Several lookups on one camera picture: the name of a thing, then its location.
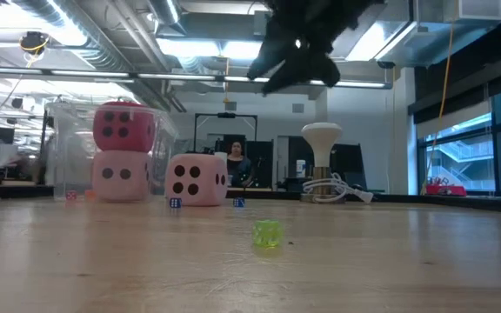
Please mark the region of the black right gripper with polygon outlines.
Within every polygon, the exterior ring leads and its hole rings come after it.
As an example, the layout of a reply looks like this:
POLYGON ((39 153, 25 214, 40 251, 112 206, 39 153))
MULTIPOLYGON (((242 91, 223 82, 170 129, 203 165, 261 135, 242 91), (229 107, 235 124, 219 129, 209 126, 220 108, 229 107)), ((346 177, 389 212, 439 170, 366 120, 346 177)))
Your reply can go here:
MULTIPOLYGON (((264 0, 271 9, 264 41, 247 72, 250 80, 262 76, 295 50, 296 41, 323 53, 345 30, 355 30, 359 18, 384 0, 264 0)), ((306 83, 315 75, 307 63, 285 62, 262 88, 271 94, 295 84, 306 83)))

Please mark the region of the large pink foam die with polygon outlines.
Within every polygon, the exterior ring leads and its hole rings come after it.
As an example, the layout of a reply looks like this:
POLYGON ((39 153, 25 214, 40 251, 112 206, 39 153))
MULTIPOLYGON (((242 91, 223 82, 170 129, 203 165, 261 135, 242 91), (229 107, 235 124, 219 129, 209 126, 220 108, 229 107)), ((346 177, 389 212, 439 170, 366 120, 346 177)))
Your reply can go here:
POLYGON ((227 189, 227 164, 219 156, 178 154, 168 164, 165 195, 180 198, 183 206, 218 206, 227 189))
POLYGON ((104 201, 142 201, 150 194, 150 155, 128 150, 96 153, 92 189, 104 201))

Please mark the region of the small green die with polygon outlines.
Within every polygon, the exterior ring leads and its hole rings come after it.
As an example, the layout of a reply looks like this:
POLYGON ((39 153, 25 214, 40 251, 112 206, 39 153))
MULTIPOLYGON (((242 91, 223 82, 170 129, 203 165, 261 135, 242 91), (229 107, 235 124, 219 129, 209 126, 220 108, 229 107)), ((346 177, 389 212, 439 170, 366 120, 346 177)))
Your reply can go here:
POLYGON ((277 247, 282 241, 283 227, 278 220, 258 220, 252 228, 252 242, 263 248, 277 247))

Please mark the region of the large red foam die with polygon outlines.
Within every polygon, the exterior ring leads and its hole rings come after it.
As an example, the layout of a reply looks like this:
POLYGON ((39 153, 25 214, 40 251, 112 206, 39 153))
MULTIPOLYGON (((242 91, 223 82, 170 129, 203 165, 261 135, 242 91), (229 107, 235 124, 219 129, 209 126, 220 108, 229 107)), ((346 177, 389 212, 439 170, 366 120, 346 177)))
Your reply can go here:
POLYGON ((93 137, 100 150, 149 152, 155 129, 154 110, 138 103, 104 103, 93 120, 93 137))

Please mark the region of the clear plastic bin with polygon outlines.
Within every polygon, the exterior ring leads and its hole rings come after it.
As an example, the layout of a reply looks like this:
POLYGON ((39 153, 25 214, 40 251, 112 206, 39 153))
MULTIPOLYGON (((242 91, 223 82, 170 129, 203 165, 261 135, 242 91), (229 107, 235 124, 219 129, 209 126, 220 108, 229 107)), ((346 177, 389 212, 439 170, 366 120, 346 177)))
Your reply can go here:
MULTIPOLYGON (((92 189, 93 160, 100 150, 93 137, 93 120, 96 109, 102 104, 50 103, 48 111, 54 120, 54 137, 49 147, 49 181, 54 186, 54 197, 65 199, 68 190, 77 192, 77 199, 84 199, 84 192, 92 189)), ((164 193, 165 171, 174 155, 178 136, 177 127, 169 115, 154 110, 156 129, 150 155, 150 194, 164 193)))

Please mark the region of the white mushroom lamp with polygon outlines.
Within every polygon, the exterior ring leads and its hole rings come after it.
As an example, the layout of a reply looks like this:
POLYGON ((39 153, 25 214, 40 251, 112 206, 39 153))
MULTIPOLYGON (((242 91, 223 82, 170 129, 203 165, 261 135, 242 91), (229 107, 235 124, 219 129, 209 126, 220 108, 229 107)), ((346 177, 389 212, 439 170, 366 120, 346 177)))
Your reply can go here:
POLYGON ((335 123, 310 123, 301 134, 313 151, 312 179, 303 183, 301 200, 311 203, 338 203, 344 194, 341 179, 332 175, 331 150, 342 129, 335 123))

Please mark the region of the black background panel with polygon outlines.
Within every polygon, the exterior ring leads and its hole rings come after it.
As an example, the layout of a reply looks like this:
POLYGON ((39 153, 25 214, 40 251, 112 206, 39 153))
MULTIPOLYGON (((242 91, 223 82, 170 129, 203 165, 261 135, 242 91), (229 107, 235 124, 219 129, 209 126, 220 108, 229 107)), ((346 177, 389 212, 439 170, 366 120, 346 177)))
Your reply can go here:
POLYGON ((233 142, 242 144, 243 154, 250 159, 254 170, 251 184, 245 189, 270 190, 272 188, 273 142, 255 142, 243 135, 222 135, 215 140, 215 151, 225 152, 228 155, 233 142))

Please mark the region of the person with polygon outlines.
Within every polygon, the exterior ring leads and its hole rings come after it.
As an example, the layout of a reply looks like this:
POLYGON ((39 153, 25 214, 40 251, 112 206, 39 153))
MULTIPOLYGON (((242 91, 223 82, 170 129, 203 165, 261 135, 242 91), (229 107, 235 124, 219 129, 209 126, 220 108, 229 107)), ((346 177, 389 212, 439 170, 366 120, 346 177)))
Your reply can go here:
POLYGON ((232 187, 247 188, 251 185, 254 170, 251 160, 243 154, 240 142, 233 142, 227 156, 227 168, 232 187))

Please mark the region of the red tray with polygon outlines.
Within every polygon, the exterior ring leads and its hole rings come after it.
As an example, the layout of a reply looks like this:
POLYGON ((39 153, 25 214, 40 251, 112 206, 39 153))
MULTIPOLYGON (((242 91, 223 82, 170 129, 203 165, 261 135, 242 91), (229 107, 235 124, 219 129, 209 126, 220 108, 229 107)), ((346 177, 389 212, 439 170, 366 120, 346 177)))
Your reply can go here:
POLYGON ((467 191, 462 185, 428 184, 426 194, 430 196, 467 196, 467 191))

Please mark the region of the black gantry frame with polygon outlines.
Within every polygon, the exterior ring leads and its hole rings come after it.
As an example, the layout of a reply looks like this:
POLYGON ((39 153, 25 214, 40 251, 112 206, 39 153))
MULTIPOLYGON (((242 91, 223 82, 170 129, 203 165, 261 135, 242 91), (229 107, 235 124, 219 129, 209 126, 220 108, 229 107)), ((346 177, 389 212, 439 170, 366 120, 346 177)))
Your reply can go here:
POLYGON ((195 113, 194 114, 194 125, 193 125, 193 149, 196 147, 196 140, 197 140, 197 129, 198 129, 198 118, 199 117, 217 117, 217 118, 223 118, 223 119, 235 119, 235 118, 252 118, 254 120, 254 126, 252 127, 254 129, 254 141, 257 141, 257 125, 258 125, 258 116, 257 115, 245 115, 245 114, 236 114, 232 112, 219 112, 219 113, 195 113))

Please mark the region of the black aluminium table frame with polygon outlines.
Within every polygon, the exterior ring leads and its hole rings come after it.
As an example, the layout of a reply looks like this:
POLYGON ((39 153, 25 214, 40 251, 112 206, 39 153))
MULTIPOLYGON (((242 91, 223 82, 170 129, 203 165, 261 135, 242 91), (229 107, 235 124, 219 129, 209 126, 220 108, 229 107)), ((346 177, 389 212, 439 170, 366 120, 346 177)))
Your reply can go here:
MULTIPOLYGON (((54 188, 50 186, 0 186, 0 198, 34 198, 53 196, 54 188)), ((300 199, 300 194, 295 192, 274 191, 240 191, 229 190, 228 198, 243 197, 245 199, 261 200, 291 200, 300 199)), ((476 210, 490 210, 501 212, 501 198, 488 198, 477 196, 406 196, 376 194, 374 203, 421 203, 438 204, 450 207, 470 208, 476 210)))

